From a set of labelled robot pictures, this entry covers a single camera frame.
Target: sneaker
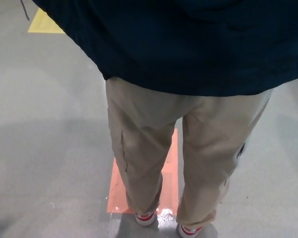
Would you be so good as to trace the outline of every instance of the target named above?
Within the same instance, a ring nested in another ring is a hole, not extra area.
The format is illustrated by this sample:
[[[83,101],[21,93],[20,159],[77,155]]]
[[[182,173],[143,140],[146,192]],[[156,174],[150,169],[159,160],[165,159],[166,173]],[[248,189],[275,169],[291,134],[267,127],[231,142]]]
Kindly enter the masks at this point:
[[[150,226],[155,219],[154,212],[148,212],[147,214],[140,215],[138,213],[135,213],[136,221],[141,225],[141,226]]]
[[[189,228],[186,228],[182,225],[179,225],[178,231],[182,238],[194,238],[198,235],[198,233],[201,231],[202,227],[197,228],[195,230],[191,230]]]

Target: epoxy floor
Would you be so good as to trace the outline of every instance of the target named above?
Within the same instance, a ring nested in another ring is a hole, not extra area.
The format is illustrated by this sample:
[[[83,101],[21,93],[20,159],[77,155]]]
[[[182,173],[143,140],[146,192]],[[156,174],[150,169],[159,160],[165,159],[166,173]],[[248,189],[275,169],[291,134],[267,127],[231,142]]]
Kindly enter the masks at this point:
[[[106,212],[104,80],[66,35],[29,25],[19,1],[0,0],[0,238],[177,238],[173,219],[141,228]],[[218,219],[198,237],[298,238],[298,80],[275,90]]]

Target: cargo pocket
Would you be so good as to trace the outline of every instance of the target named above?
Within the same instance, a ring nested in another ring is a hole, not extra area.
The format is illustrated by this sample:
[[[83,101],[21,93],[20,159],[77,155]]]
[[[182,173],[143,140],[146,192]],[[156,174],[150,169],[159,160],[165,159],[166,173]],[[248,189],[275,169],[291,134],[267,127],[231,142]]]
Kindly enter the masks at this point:
[[[125,159],[124,135],[122,130],[120,130],[120,132],[117,132],[116,140],[116,146],[113,148],[113,150],[117,166],[121,172],[127,172],[128,164]]]

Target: beige trousers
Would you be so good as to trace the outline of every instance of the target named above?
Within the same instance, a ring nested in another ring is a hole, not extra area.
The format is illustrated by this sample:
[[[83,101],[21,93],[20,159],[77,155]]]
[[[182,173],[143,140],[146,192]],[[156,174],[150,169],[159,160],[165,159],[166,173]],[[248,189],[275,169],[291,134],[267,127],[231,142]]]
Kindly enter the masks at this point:
[[[212,222],[271,91],[198,97],[156,92],[120,78],[108,80],[112,148],[130,209],[145,214],[159,206],[161,170],[175,123],[183,118],[185,186],[177,222],[191,229]]]

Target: navy blue jacket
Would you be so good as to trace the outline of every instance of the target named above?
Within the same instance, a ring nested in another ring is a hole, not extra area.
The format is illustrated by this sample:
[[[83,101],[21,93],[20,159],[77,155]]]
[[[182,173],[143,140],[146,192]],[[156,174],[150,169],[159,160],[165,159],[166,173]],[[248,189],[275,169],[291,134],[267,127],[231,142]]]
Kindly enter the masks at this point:
[[[105,79],[234,96],[298,78],[298,0],[33,1]]]

